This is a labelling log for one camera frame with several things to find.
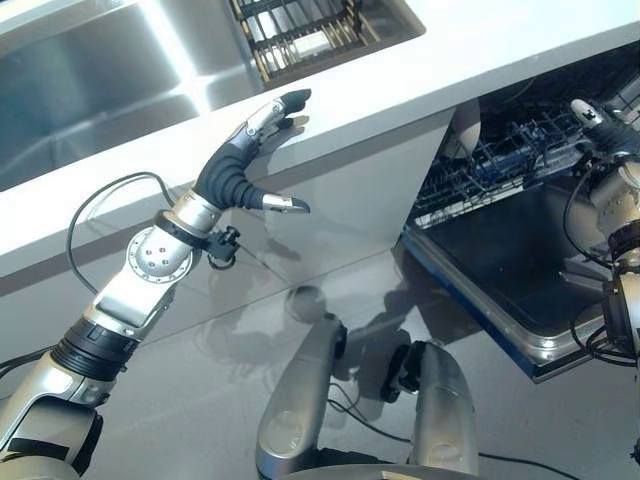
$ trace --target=robotic arm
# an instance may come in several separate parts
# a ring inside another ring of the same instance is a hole
[[[596,148],[607,155],[590,188],[598,229],[611,250],[612,280],[603,286],[609,340],[633,361],[640,356],[640,133],[583,100],[571,108]]]
[[[172,210],[133,237],[124,266],[64,338],[33,367],[0,416],[0,478],[82,475],[102,429],[95,408],[169,307],[201,252],[229,261],[239,233],[214,233],[222,212],[244,207],[309,213],[302,200],[266,192],[244,173],[264,141],[293,125],[310,90],[287,93],[249,117],[214,153]]]

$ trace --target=stainless steel sink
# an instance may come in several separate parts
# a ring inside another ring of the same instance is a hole
[[[400,0],[365,3],[384,38],[341,61],[420,33]],[[0,191],[263,91],[245,40],[227,0],[84,0],[0,25]],[[339,63],[320,60],[287,82]]]

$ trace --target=robotic hand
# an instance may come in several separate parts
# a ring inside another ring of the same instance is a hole
[[[583,100],[571,108],[605,159],[590,186],[598,229],[611,250],[612,280],[604,283],[606,333],[622,354],[640,356],[640,133]],[[586,175],[595,170],[592,167]]]
[[[412,449],[406,465],[360,452],[318,449],[334,361],[347,331],[331,314],[309,330],[262,415],[256,467],[263,480],[411,478],[473,480],[478,447],[473,401],[456,360],[434,342],[400,347],[389,365],[383,400],[418,394]]]
[[[235,229],[214,233],[222,212],[244,207],[309,213],[302,200],[266,192],[244,173],[264,141],[293,125],[310,90],[287,93],[249,117],[214,153],[192,188],[154,226],[133,237],[122,270],[58,345],[33,367],[0,416],[0,478],[71,479],[82,475],[102,429],[95,408],[169,307],[177,283],[201,251],[229,261]]]

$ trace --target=dishwasher door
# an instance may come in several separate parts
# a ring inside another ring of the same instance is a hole
[[[639,55],[640,45],[630,44],[459,109],[402,236],[536,382],[589,358],[570,325],[583,343],[602,325],[602,282],[610,278],[564,232],[576,171],[600,154],[569,105],[595,101],[640,131]],[[607,258],[596,224],[594,207],[578,195],[568,228]]]
[[[569,193],[539,185],[427,230],[408,225],[402,236],[414,257],[536,382],[587,360],[571,337],[572,318],[583,341],[602,324],[606,272],[582,268],[572,258],[562,230]],[[576,213],[581,225],[595,229],[586,201]]]

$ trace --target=black cable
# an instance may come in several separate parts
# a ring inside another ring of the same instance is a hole
[[[600,335],[600,333],[602,333],[604,330],[605,330],[605,327],[603,325],[603,326],[599,327],[596,330],[596,332],[598,332],[598,335]],[[610,355],[610,356],[614,356],[614,357],[630,358],[630,357],[628,357],[627,355],[625,355],[623,353],[595,348],[595,347],[592,346],[592,344],[589,343],[588,339],[587,339],[587,344],[588,345],[585,345],[584,343],[582,343],[580,341],[580,339],[578,338],[578,333],[576,332],[576,318],[575,317],[572,317],[569,320],[569,331],[571,332],[571,336],[573,337],[573,341],[576,343],[576,345],[578,345],[580,350],[582,350],[584,352],[587,352],[589,355],[591,355],[596,360],[600,360],[601,362],[608,363],[610,365],[616,365],[616,366],[619,366],[619,367],[633,367],[633,368],[637,367],[635,362],[622,362],[620,360],[614,360],[612,358],[607,358],[607,357],[604,356],[604,355]]]
[[[105,191],[109,190],[112,187],[115,187],[120,183],[126,182],[127,180],[132,180],[132,179],[139,180],[142,178],[153,178],[156,182],[158,182],[158,185],[160,185],[160,190],[162,190],[163,197],[165,198],[165,200],[169,205],[173,206],[173,199],[169,195],[169,191],[167,190],[166,185],[162,181],[162,178],[160,178],[158,175],[156,175],[153,172],[136,172],[129,175],[125,175],[124,177],[120,177],[112,182],[109,182],[104,187],[96,190],[94,193],[92,193],[89,196],[89,198],[87,198],[84,202],[82,202],[82,205],[78,207],[78,210],[76,210],[76,213],[74,213],[73,217],[71,218],[71,222],[69,223],[69,228],[67,229],[67,239],[65,242],[65,252],[67,254],[67,261],[69,263],[69,267],[71,268],[71,271],[76,276],[76,278],[80,280],[82,284],[85,287],[87,287],[87,289],[94,295],[98,294],[98,289],[96,289],[96,287],[94,287],[91,284],[91,282],[89,282],[89,280],[87,280],[87,278],[84,275],[82,275],[82,273],[80,273],[80,270],[78,270],[78,266],[76,265],[76,262],[73,259],[73,251],[71,249],[71,244],[73,241],[73,232],[76,228],[76,223],[78,221],[78,218],[82,214],[83,210],[87,208],[87,206],[91,202],[93,202],[99,195],[101,195]]]
[[[11,360],[5,360],[4,362],[0,363],[0,379],[2,379],[12,370],[15,370],[16,368],[27,363],[38,360],[45,352],[48,352],[53,347],[54,345],[50,345],[48,347],[41,348],[25,355],[20,355],[19,357],[12,358]]]
[[[344,388],[342,388],[342,385],[340,385],[339,383],[331,382],[329,383],[329,387],[335,387],[340,390],[340,393],[342,393],[347,402],[349,402],[349,410],[355,410],[358,415],[360,415],[360,417],[365,418],[364,414],[360,410],[358,410],[358,407],[356,406],[356,404],[360,401],[360,389],[358,389],[358,396],[356,397],[356,399],[352,400],[349,394],[344,390]]]
[[[600,348],[596,348],[594,343],[596,341],[596,339],[598,338],[598,336],[600,336],[604,331],[606,330],[605,326],[602,325],[601,327],[597,328],[591,335],[589,335],[589,338],[587,338],[587,343],[586,343],[586,347],[587,350],[593,355],[594,352],[600,356],[600,355],[610,355],[613,357],[618,357],[618,358],[626,358],[626,359],[631,359],[631,357],[629,355],[626,355],[624,353],[621,352],[614,352],[614,351],[610,351],[610,350],[603,350]],[[606,339],[601,339],[598,340],[598,342],[600,343],[608,343],[608,341]],[[603,358],[600,357],[598,358],[599,360],[606,360],[607,363],[610,363],[612,365],[618,365],[620,367],[630,367],[630,368],[636,368],[637,364],[636,362],[623,362],[621,360],[614,360],[614,359],[610,359],[610,358]]]
[[[567,200],[567,203],[566,203],[566,205],[564,207],[564,215],[563,215],[563,218],[562,218],[562,228],[564,230],[565,236],[567,237],[567,239],[569,240],[571,245],[573,245],[573,248],[575,248],[578,252],[580,252],[582,255],[584,255],[585,258],[588,258],[589,260],[592,260],[592,261],[596,262],[598,265],[601,265],[604,268],[607,268],[607,269],[611,270],[612,265],[609,262],[607,262],[605,260],[602,260],[601,258],[598,258],[595,254],[593,254],[592,252],[590,252],[589,250],[584,248],[582,245],[580,245],[573,238],[573,236],[571,235],[571,232],[569,231],[569,214],[571,213],[571,207],[573,206],[573,202],[575,201],[576,197],[578,196],[578,192],[580,191],[582,186],[585,184],[585,182],[591,176],[591,173],[593,172],[593,168],[594,168],[594,166],[591,166],[585,172],[585,174],[582,176],[582,178],[580,179],[580,181],[578,182],[576,187],[571,192],[571,195],[569,196],[569,199]]]
[[[83,285],[85,287],[87,287],[94,295],[96,295],[98,293],[98,290],[91,284],[91,282],[89,282],[89,280],[87,280],[84,275],[82,275],[82,273],[80,273],[80,271],[78,270],[78,266],[76,265],[76,262],[73,258],[73,251],[71,249],[71,245],[72,245],[72,241],[73,241],[73,232],[75,230],[76,227],[76,223],[78,221],[78,218],[80,217],[80,215],[82,214],[82,212],[84,211],[85,208],[87,208],[87,206],[93,201],[95,200],[99,195],[101,195],[102,193],[104,193],[106,190],[120,184],[123,182],[126,182],[127,180],[141,180],[143,178],[153,178],[156,182],[158,182],[158,185],[160,185],[160,190],[162,191],[162,196],[164,197],[164,199],[167,201],[167,203],[170,206],[173,206],[174,202],[173,199],[171,198],[171,195],[169,195],[169,191],[167,190],[167,186],[165,185],[164,181],[162,180],[162,178],[160,178],[160,176],[158,176],[157,174],[153,173],[153,172],[136,172],[136,173],[132,173],[129,175],[125,175],[124,177],[120,177],[112,182],[109,182],[107,185],[103,186],[102,188],[96,190],[94,193],[92,193],[89,198],[87,198],[82,205],[80,205],[80,207],[76,210],[76,212],[74,213],[71,222],[69,224],[69,228],[67,230],[67,239],[65,242],[65,252],[67,255],[67,260],[69,262],[69,267],[71,268],[71,271],[74,273],[74,275],[78,278],[78,280],[80,280]],[[0,363],[0,379],[2,379],[5,375],[7,375],[9,372],[11,372],[12,370],[20,367],[21,365],[25,365],[27,363],[33,362],[35,360],[38,360],[45,352],[47,352],[48,350],[51,350],[54,347],[54,345],[50,345],[48,347],[44,347],[41,348],[39,350],[33,351],[31,353],[27,353],[24,355],[21,355],[19,357],[15,357],[12,358],[10,360],[6,360],[2,363]]]
[[[493,455],[491,453],[482,453],[482,452],[480,452],[478,455],[484,458],[490,458],[492,460],[500,460],[502,462],[512,462],[512,463],[520,463],[522,465],[531,465],[532,467],[543,468],[550,472],[557,473],[558,475],[565,478],[570,478],[571,480],[580,480],[579,477],[576,477],[575,475],[571,475],[570,473],[563,472],[562,470],[558,470],[557,468],[550,467],[549,465],[545,465],[544,463],[534,462],[532,460],[525,460],[524,458],[504,457],[502,455]]]
[[[387,433],[383,430],[380,430],[379,428],[374,427],[373,425],[371,425],[369,422],[367,422],[366,420],[363,420],[362,418],[360,418],[358,415],[356,415],[355,413],[353,413],[351,410],[349,410],[347,407],[345,407],[344,405],[342,405],[340,402],[338,402],[337,400],[333,400],[331,398],[327,399],[327,403],[329,403],[329,405],[331,405],[333,408],[335,408],[338,411],[344,412],[347,415],[349,415],[351,418],[353,418],[354,420],[356,420],[357,422],[359,422],[362,426],[368,428],[369,430],[376,432],[379,435],[382,435],[383,437],[387,437],[390,438],[391,440],[395,440],[397,442],[402,442],[402,443],[411,443],[411,440],[408,438],[402,438],[402,437],[397,437],[395,435],[392,435],[390,433]]]
[[[339,387],[340,390],[342,391],[342,394],[347,398],[347,401],[350,403],[351,408],[355,409],[355,405],[354,405],[353,401],[351,401],[351,398],[349,397],[349,395],[346,394],[346,392],[342,389],[342,387],[340,387],[338,384],[335,384],[335,383],[332,383],[331,385]],[[411,439],[409,439],[409,438],[398,437],[396,435],[392,435],[391,433],[387,433],[384,430],[380,430],[379,428],[374,427],[366,419],[364,419],[364,417],[363,418],[358,417],[349,408],[345,407],[344,405],[342,405],[337,400],[333,400],[333,399],[330,398],[330,399],[327,400],[327,402],[333,408],[335,408],[338,411],[346,413],[351,418],[353,418],[358,423],[360,423],[362,426],[368,428],[372,432],[375,432],[375,433],[377,433],[379,435],[382,435],[383,437],[390,438],[391,440],[396,440],[398,442],[411,443]],[[519,464],[522,464],[522,465],[530,465],[532,467],[538,467],[538,468],[542,468],[544,470],[548,470],[550,472],[556,473],[556,474],[558,474],[560,476],[563,476],[565,478],[570,478],[571,480],[581,480],[579,477],[571,475],[570,473],[563,472],[562,470],[559,470],[557,468],[551,467],[549,465],[545,465],[544,463],[534,462],[533,460],[526,460],[524,458],[516,458],[516,457],[505,457],[503,455],[494,455],[492,453],[483,453],[483,452],[478,453],[478,456],[484,457],[484,458],[489,458],[491,460],[499,460],[499,461],[502,461],[502,462],[511,462],[511,463],[519,463]]]

